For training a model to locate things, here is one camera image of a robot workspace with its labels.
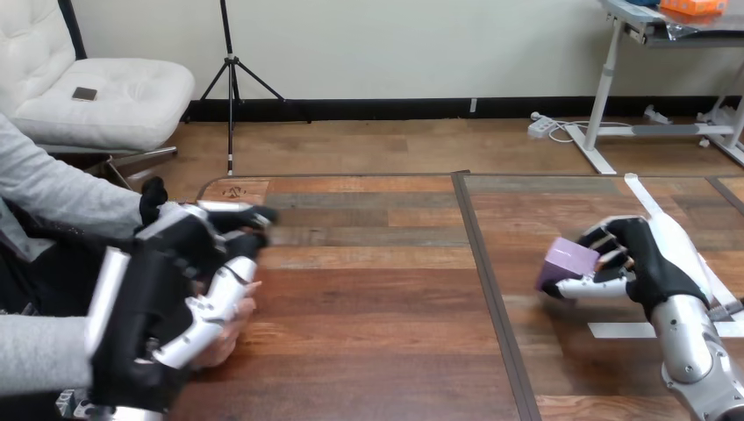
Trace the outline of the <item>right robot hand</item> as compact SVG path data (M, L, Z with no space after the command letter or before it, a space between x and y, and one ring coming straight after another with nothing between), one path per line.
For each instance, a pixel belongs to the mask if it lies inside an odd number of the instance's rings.
M627 296L650 320L658 306L688 296L712 308L710 284L698 250L672 218L608 217L574 243L597 253L587 273L540 280L536 289L559 300Z

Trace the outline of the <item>person's hand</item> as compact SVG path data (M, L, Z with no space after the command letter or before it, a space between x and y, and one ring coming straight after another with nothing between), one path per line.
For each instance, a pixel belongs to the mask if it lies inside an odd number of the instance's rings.
M195 370L217 367L223 364L233 353L238 338L248 324L248 319L256 309L254 294L262 282L252 283L247 293L239 301L233 318L224 326L224 330L192 362Z

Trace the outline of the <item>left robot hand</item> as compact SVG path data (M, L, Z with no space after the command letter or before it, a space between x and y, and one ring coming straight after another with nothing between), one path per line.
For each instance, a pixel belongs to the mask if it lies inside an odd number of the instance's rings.
M168 200L145 182L144 226L104 256L86 318L89 420L162 420L191 362L224 330L254 283L278 221L264 205L201 201L155 216Z

